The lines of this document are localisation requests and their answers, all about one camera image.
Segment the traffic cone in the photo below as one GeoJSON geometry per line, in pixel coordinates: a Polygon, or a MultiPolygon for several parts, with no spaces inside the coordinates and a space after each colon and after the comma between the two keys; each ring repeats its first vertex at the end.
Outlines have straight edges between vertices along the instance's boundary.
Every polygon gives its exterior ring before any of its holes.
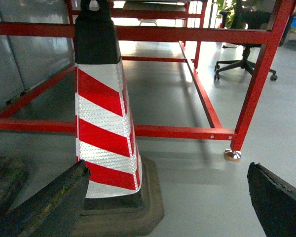
{"type": "Polygon", "coordinates": [[[134,194],[142,179],[115,26],[107,1],[81,1],[75,24],[76,155],[91,171],[87,198],[134,194]]]}
{"type": "Polygon", "coordinates": [[[97,2],[82,0],[75,24],[76,154],[91,176],[73,236],[144,236],[164,216],[156,165],[139,155],[110,7],[97,2]]]}

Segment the chair wheel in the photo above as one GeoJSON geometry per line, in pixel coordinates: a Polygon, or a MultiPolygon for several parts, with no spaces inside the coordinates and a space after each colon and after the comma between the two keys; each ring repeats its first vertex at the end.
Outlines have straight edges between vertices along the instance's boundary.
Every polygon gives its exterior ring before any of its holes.
{"type": "Polygon", "coordinates": [[[216,80],[216,79],[219,80],[220,78],[221,78],[221,76],[219,76],[219,74],[214,75],[214,80],[216,80]]]}
{"type": "Polygon", "coordinates": [[[215,65],[214,70],[216,72],[217,69],[221,68],[219,65],[215,65]]]}
{"type": "Polygon", "coordinates": [[[272,75],[271,80],[277,80],[277,75],[272,75]]]}

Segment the gray floor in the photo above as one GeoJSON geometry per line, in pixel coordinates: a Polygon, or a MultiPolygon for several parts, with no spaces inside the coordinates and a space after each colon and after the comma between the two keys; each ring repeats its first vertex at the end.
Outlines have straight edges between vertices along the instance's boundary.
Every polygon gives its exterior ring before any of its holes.
{"type": "MultiPolygon", "coordinates": [[[[121,49],[123,55],[180,57],[175,43],[121,42],[121,49]]],[[[250,58],[258,53],[253,49],[250,58]]],[[[250,76],[235,69],[214,82],[213,67],[241,54],[242,47],[202,43],[199,75],[226,128],[236,125],[250,76]]],[[[272,68],[279,78],[265,83],[240,162],[224,160],[225,141],[138,138],[141,155],[157,164],[165,206],[150,237],[265,236],[246,175],[250,162],[260,162],[296,187],[296,48],[279,48],[272,68]]],[[[209,127],[186,65],[125,61],[124,69],[135,124],[209,127]]],[[[15,116],[73,120],[74,76],[15,116]]],[[[0,132],[0,156],[20,157],[30,170],[16,206],[74,163],[75,140],[66,134],[0,132]]]]}

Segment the black chair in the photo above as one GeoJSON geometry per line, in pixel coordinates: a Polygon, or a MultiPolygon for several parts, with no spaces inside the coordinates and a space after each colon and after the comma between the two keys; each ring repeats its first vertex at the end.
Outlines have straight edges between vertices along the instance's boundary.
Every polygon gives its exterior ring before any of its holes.
{"type": "MultiPolygon", "coordinates": [[[[243,1],[237,0],[236,6],[235,6],[234,19],[232,21],[230,28],[244,29],[246,24],[248,24],[248,29],[256,30],[256,29],[261,29],[263,24],[268,24],[272,13],[259,11],[259,10],[253,11],[253,9],[254,9],[253,6],[246,6],[246,8],[243,8],[243,1]]],[[[223,27],[225,27],[226,18],[229,15],[229,13],[226,11],[221,11],[220,14],[222,15],[223,27]]],[[[283,45],[295,16],[296,14],[289,18],[279,46],[283,45]]],[[[242,60],[217,61],[215,65],[214,80],[220,79],[220,72],[227,71],[233,68],[239,68],[239,67],[245,69],[247,72],[249,72],[252,75],[256,64],[248,60],[248,57],[250,55],[250,49],[253,47],[261,47],[261,44],[243,44],[243,43],[237,43],[237,44],[244,46],[244,50],[242,53],[242,60]],[[229,65],[223,68],[220,68],[219,64],[229,64],[229,65]]],[[[277,80],[276,71],[273,69],[270,69],[269,72],[272,73],[272,76],[270,79],[277,80]]]]}

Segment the gray wall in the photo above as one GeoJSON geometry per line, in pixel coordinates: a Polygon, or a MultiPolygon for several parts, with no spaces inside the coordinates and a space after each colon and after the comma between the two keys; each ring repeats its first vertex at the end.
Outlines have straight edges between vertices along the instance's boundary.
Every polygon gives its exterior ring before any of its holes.
{"type": "MultiPolygon", "coordinates": [[[[68,13],[63,0],[0,0],[0,21],[68,23],[68,13]]],[[[0,105],[73,61],[72,39],[0,36],[0,105]]]]}

